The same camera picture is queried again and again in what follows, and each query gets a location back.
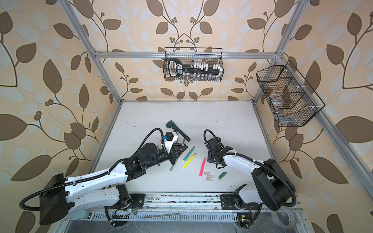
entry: white table surface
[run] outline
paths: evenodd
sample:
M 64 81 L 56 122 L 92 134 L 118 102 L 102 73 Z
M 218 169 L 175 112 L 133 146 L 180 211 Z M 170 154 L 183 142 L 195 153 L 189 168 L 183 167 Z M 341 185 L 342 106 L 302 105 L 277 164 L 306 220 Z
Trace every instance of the white table surface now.
M 111 167 L 115 161 L 128 158 L 136 151 L 145 136 L 154 128 L 163 133 L 172 131 L 166 123 L 172 120 L 191 139 L 185 141 L 188 149 L 181 154 L 174 168 L 165 161 L 160 166 L 146 170 L 146 174 L 126 182 L 130 192 L 231 192 L 242 184 L 253 186 L 251 176 L 232 168 L 216 169 L 207 162 L 207 149 L 204 146 L 203 132 L 209 129 L 222 139 L 225 146 L 257 160 L 267 160 L 270 154 L 264 140 L 251 102 L 124 102 L 114 124 L 96 171 Z M 207 140 L 212 136 L 207 133 Z M 183 137 L 179 134 L 179 143 Z M 154 132 L 146 142 L 160 147 L 160 133 Z M 186 168 L 183 158 L 194 148 L 195 158 Z M 206 176 L 199 177 L 203 158 L 206 158 L 204 171 L 214 175 L 213 182 Z M 226 171 L 221 179 L 218 176 Z

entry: wire basket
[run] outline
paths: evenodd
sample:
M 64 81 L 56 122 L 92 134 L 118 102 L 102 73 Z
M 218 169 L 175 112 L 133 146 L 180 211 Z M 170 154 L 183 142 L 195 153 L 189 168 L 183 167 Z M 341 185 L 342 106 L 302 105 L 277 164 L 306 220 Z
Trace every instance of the wire basket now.
M 163 74 L 166 81 L 221 82 L 224 74 L 222 48 L 166 47 Z
M 304 84 L 298 83 L 291 72 L 294 68 L 287 62 L 285 66 L 270 66 L 257 72 L 258 84 L 278 126 L 304 126 L 325 106 L 306 79 Z M 312 101 L 304 88 L 315 94 L 322 104 Z

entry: floral wallpaper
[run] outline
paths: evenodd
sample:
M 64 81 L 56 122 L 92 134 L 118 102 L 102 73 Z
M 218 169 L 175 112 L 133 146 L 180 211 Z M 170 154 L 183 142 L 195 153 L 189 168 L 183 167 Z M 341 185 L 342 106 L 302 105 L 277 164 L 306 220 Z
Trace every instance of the floral wallpaper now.
M 267 101 L 257 106 L 311 230 L 371 232 L 373 202 L 318 121 L 313 118 L 303 127 L 278 127 Z
M 56 1 L 2 0 L 0 22 L 2 232 L 47 232 L 18 203 L 85 174 L 117 104 Z
M 326 112 L 370 170 L 372 19 L 372 1 L 311 1 L 284 54 L 322 97 Z
M 372 1 L 311 0 L 284 53 L 370 169 L 372 10 Z M 372 231 L 373 203 L 317 120 L 278 127 L 264 98 L 258 108 L 312 230 Z
M 98 51 L 274 52 L 295 0 L 71 0 Z
M 104 66 L 125 101 L 250 100 L 259 86 L 255 73 L 265 59 L 224 59 L 221 82 L 164 79 L 163 60 L 106 59 Z

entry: black cable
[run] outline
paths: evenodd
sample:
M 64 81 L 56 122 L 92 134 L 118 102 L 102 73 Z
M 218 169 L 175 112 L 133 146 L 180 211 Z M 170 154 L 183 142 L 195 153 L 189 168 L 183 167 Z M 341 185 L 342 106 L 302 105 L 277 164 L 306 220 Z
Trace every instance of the black cable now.
M 166 151 L 166 147 L 164 146 L 164 139 L 163 139 L 163 131 L 160 129 L 160 128 L 155 128 L 153 129 L 152 131 L 150 131 L 150 133 L 148 133 L 148 135 L 145 137 L 145 139 L 142 141 L 142 143 L 140 144 L 140 147 L 136 150 L 136 152 L 144 145 L 144 142 L 148 139 L 148 137 L 155 131 L 159 131 L 161 133 L 161 143 L 162 143 L 162 150 L 163 150 L 163 153 L 165 155 L 168 155 L 167 154 L 167 151 Z M 123 162 L 124 160 L 126 160 L 126 158 L 122 158 L 122 159 L 119 159 L 118 161 L 116 161 L 111 168 L 109 168 L 109 171 L 106 171 L 104 173 L 101 173 L 101 174 L 98 174 L 96 176 L 92 176 L 92 177 L 88 177 L 88 178 L 84 178 L 84 179 L 81 179 L 81 180 L 76 180 L 75 181 L 75 184 L 79 184 L 79 183 L 83 183 L 83 182 L 87 182 L 87 181 L 91 181 L 91 180 L 95 180 L 95 179 L 98 179 L 98 178 L 101 178 L 107 174 L 109 174 L 112 170 L 114 170 L 114 168 L 120 163 L 120 162 Z M 37 192 L 34 192 L 33 194 L 25 197 L 24 199 L 22 199 L 22 201 L 20 201 L 19 203 L 19 207 L 23 210 L 28 210 L 28 211 L 40 211 L 40 207 L 32 207 L 32 206 L 28 206 L 26 205 L 25 203 L 36 197 L 36 196 L 39 196 L 43 193 L 46 193 L 46 192 L 49 192 L 49 191 L 52 191 L 52 190 L 56 190 L 56 189 L 60 189 L 60 188 L 63 188 L 63 187 L 66 187 L 66 186 L 70 186 L 70 185 L 73 185 L 74 182 L 67 182 L 67 183 L 64 183 L 64 184 L 60 184 L 60 185 L 54 185 L 52 187 L 49 187 L 49 188 L 46 188 L 46 189 L 43 189 L 43 190 L 40 190 L 40 191 L 37 191 Z
M 239 154 L 239 153 L 232 153 L 232 152 L 228 152 L 228 153 L 225 153 L 223 156 L 226 156 L 226 155 L 236 155 L 236 156 L 240 156 L 240 157 L 242 157 L 242 158 L 245 158 L 245 159 L 247 159 L 248 161 L 250 161 L 250 162 L 252 162 L 252 163 L 254 163 L 254 164 L 256 164 L 256 165 L 259 165 L 260 167 L 262 167 L 262 168 L 264 168 L 264 169 L 266 169 L 267 171 L 269 171 L 269 173 L 270 174 L 272 174 L 274 177 L 276 177 L 279 181 L 281 181 L 281 183 L 283 183 L 284 185 L 285 185 L 285 187 L 286 187 L 286 189 L 289 191 L 289 193 L 290 193 L 290 195 L 291 195 L 291 199 L 292 199 L 292 201 L 290 202 L 290 203 L 284 203 L 283 205 L 284 206 L 288 206 L 288 207 L 293 207 L 293 206 L 295 206 L 296 205 L 296 203 L 297 203 L 297 199 L 296 199 L 296 197 L 295 197 L 295 193 L 294 193 L 294 190 L 290 187 L 290 185 L 287 183 L 287 182 L 285 182 L 275 171 L 273 171 L 271 168 L 269 168 L 268 166 L 266 166 L 266 165 L 264 165 L 264 164 L 262 164 L 262 163 L 260 163 L 260 162 L 257 162 L 257 161 L 254 161 L 252 158 L 250 158 L 250 157 L 247 157 L 247 156 L 245 156 L 245 155 L 243 155 L 243 154 Z

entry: leaf pattern wallpaper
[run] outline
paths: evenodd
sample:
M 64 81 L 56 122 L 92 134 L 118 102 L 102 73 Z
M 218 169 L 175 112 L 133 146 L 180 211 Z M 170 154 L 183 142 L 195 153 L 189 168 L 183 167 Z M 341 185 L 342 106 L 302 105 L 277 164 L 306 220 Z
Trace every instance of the leaf pattern wallpaper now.
M 0 22 L 2 231 L 47 232 L 18 203 L 85 174 L 117 104 L 56 1 L 0 1 Z
M 372 10 L 371 1 L 312 0 L 284 53 L 308 81 L 307 88 L 321 96 L 328 115 L 370 169 Z M 278 127 L 264 97 L 258 108 L 312 230 L 370 232 L 371 199 L 317 120 L 304 127 Z
M 273 52 L 297 1 L 71 0 L 97 51 L 218 47 Z

